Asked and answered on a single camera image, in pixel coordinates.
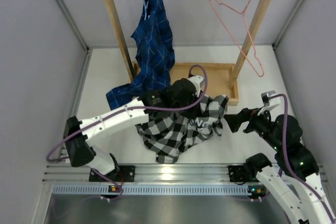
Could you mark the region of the black white checkered shirt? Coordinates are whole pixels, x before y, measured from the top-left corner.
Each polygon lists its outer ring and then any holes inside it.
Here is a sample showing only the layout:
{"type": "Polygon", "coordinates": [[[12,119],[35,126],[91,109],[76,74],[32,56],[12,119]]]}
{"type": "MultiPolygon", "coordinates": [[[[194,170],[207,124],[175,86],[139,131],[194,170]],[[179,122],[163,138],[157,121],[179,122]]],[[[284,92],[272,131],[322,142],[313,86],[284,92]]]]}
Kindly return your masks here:
{"type": "Polygon", "coordinates": [[[191,147],[222,135],[228,101],[224,94],[215,98],[204,95],[188,111],[171,113],[135,127],[145,147],[156,153],[157,163],[174,164],[191,147]]]}

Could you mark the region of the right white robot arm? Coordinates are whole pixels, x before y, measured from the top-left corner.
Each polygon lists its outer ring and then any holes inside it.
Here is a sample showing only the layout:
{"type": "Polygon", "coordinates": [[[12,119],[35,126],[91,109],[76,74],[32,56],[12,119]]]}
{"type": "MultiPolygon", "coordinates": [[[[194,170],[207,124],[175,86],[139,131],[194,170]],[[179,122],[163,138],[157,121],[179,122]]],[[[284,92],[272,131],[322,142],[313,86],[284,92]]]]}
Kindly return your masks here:
{"type": "Polygon", "coordinates": [[[273,150],[281,171],[295,190],[282,180],[268,157],[257,153],[242,164],[243,178],[257,180],[274,197],[290,223],[335,223],[326,195],[323,193],[319,166],[313,154],[300,142],[302,129],[298,121],[287,113],[273,121],[268,110],[242,109],[238,114],[224,116],[230,130],[257,133],[273,150]]]}

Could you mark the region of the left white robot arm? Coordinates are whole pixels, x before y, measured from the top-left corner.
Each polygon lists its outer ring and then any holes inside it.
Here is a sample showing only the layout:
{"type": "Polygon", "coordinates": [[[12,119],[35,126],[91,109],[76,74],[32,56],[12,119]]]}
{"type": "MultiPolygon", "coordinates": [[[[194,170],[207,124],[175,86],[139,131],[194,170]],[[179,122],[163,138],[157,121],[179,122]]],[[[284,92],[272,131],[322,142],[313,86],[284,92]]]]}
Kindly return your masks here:
{"type": "Polygon", "coordinates": [[[64,139],[71,166],[88,166],[98,171],[106,181],[114,181],[120,171],[117,160],[111,153],[100,149],[98,143],[128,127],[190,110],[202,93],[205,82],[203,76],[190,76],[175,81],[162,91],[147,91],[103,115],[83,120],[76,116],[69,118],[64,139]]]}

